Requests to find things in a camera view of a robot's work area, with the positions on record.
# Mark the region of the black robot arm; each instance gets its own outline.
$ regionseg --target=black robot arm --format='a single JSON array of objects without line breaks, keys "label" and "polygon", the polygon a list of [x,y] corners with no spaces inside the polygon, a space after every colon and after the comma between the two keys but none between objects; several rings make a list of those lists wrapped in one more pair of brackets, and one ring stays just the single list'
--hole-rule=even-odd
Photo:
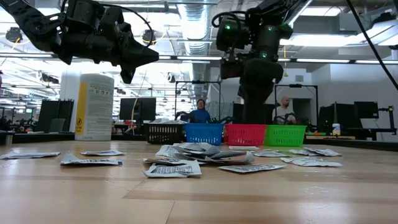
[{"label": "black robot arm", "polygon": [[123,82],[130,84],[137,67],[158,61],[159,53],[134,40],[120,7],[105,8],[93,0],[69,0],[68,5],[66,13],[44,16],[24,0],[0,0],[36,48],[68,65],[73,57],[111,62],[121,66]]},{"label": "black robot arm", "polygon": [[[222,79],[240,77],[238,95],[244,98],[244,122],[264,123],[262,104],[272,93],[274,81],[279,83],[284,69],[278,61],[279,42],[293,34],[285,22],[307,0],[265,0],[247,11],[222,12],[212,19],[218,27],[216,45],[226,52],[220,62]],[[245,54],[235,49],[251,45]]]}]

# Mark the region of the small bottle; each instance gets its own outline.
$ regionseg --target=small bottle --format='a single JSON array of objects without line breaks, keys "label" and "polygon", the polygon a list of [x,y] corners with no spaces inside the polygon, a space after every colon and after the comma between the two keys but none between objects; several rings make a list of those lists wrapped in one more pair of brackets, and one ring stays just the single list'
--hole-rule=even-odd
[{"label": "small bottle", "polygon": [[333,127],[333,136],[340,136],[340,124],[332,124]]}]

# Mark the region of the red basket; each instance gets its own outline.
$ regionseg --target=red basket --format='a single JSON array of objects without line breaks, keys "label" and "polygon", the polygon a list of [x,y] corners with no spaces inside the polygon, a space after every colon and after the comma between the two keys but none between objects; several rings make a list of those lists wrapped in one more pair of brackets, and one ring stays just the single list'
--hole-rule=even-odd
[{"label": "red basket", "polygon": [[224,141],[229,146],[260,146],[265,131],[265,124],[226,124]]}]

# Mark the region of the desk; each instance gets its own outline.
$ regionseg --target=desk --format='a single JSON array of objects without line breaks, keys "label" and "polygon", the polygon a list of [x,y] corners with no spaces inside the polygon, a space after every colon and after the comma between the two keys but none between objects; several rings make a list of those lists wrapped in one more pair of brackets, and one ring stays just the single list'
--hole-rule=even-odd
[{"label": "desk", "polygon": [[[2,153],[60,151],[55,158],[0,161],[1,223],[398,223],[398,153],[333,147],[341,168],[235,174],[202,167],[202,178],[147,179],[142,141],[13,144]],[[67,151],[119,149],[121,167],[60,167]],[[278,158],[257,163],[284,164]]]}]

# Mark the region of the plastic basket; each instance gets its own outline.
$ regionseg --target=plastic basket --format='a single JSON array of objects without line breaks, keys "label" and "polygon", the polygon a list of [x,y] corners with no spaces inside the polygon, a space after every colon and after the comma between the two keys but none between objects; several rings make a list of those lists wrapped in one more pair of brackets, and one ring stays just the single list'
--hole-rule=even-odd
[{"label": "plastic basket", "polygon": [[304,141],[306,126],[267,125],[264,145],[266,146],[301,146]]},{"label": "plastic basket", "polygon": [[265,124],[226,124],[224,141],[230,146],[259,146],[265,131]]},{"label": "plastic basket", "polygon": [[219,146],[223,137],[223,124],[185,124],[187,142],[207,142]]},{"label": "plastic basket", "polygon": [[147,142],[173,144],[182,140],[183,124],[145,124]]}]

